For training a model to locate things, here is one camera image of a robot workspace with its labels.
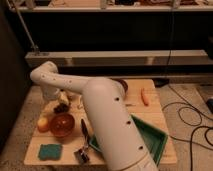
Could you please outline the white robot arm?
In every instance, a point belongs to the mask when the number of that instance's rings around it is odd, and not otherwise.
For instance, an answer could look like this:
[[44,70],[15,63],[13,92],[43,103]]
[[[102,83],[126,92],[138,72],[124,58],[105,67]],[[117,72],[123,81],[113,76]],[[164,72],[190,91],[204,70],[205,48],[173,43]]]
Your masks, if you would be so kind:
[[110,171],[158,171],[126,108],[126,92],[120,82],[59,74],[51,61],[34,69],[30,78],[42,87],[48,100],[56,98],[60,89],[82,95],[84,110]]

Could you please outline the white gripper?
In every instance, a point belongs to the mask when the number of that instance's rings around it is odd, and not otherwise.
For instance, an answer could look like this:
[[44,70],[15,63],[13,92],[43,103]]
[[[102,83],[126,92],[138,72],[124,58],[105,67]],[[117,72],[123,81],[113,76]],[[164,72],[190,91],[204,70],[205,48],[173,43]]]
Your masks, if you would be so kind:
[[69,100],[65,91],[52,86],[42,86],[42,96],[46,102],[57,100],[61,104],[69,105]]

